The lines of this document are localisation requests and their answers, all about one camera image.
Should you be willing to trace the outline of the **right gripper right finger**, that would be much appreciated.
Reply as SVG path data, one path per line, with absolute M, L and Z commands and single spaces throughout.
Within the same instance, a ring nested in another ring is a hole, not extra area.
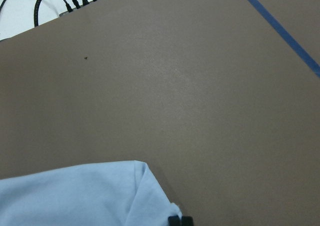
M 194 226 L 194 220 L 192 216 L 182 216 L 181 226 Z

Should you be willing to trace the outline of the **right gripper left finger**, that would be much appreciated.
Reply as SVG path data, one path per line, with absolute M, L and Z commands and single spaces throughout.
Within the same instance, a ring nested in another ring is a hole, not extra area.
M 169 216 L 168 217 L 168 225 L 169 226 L 180 226 L 181 225 L 180 217 L 178 215 Z

